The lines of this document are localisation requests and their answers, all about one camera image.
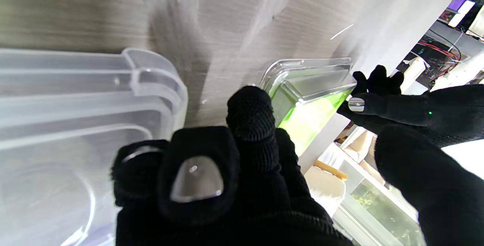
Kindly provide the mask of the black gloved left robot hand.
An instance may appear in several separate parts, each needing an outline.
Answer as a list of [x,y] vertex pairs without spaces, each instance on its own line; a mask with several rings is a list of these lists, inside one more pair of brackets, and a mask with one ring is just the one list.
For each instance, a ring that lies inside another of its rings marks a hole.
[[357,81],[349,101],[337,113],[358,127],[378,135],[388,125],[411,128],[439,148],[482,140],[484,137],[484,86],[462,85],[404,95],[404,74],[387,76],[377,65],[369,77],[353,73]]

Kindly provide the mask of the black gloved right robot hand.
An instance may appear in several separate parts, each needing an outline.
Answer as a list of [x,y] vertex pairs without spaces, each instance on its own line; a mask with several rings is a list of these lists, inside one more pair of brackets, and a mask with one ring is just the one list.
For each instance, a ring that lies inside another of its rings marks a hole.
[[[352,245],[311,197],[265,91],[238,90],[227,124],[119,149],[116,246]],[[416,209],[427,246],[483,245],[482,178],[402,125],[377,135],[375,163]]]

